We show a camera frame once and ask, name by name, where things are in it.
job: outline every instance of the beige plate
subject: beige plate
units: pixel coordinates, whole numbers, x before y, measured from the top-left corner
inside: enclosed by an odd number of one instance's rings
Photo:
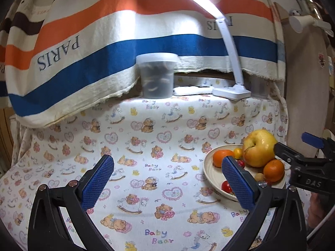
[[[222,182],[226,181],[226,178],[221,172],[220,168],[216,168],[213,166],[213,154],[218,150],[234,150],[235,148],[242,148],[241,144],[234,144],[234,145],[223,145],[211,150],[204,159],[204,172],[205,176],[207,177],[208,181],[212,184],[212,186],[222,195],[228,197],[234,201],[237,201],[236,196],[231,195],[221,189]],[[252,176],[255,176],[257,173],[262,173],[263,168],[254,168],[246,164],[245,168]],[[285,176],[281,181],[276,182],[272,185],[273,188],[282,189],[285,186]]]

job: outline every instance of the desk lamp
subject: desk lamp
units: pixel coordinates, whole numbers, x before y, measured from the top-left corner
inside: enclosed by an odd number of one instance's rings
[[[209,14],[216,19],[217,26],[221,32],[222,39],[227,48],[228,56],[232,64],[232,71],[235,78],[235,85],[229,88],[214,88],[213,95],[228,98],[231,100],[239,100],[251,96],[251,92],[244,87],[243,75],[240,60],[237,55],[236,46],[232,35],[229,32],[227,18],[210,0],[193,0]]]

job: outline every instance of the yellow cherry tomato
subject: yellow cherry tomato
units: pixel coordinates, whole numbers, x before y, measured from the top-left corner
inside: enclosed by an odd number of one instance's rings
[[[242,157],[242,148],[234,149],[235,159],[240,159]]]

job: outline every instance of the lamp base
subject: lamp base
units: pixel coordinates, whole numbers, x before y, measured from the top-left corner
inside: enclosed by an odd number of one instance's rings
[[[230,88],[214,88],[212,94],[215,96],[237,101],[250,97],[251,91],[248,91],[243,85],[235,84],[233,87]]]

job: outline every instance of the striped blanket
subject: striped blanket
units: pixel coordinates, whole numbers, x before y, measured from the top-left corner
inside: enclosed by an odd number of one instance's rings
[[[211,0],[226,14],[244,71],[285,79],[270,0]],[[29,127],[45,127],[129,91],[135,57],[169,52],[177,71],[231,65],[215,20],[191,0],[16,0],[0,26],[0,97]]]

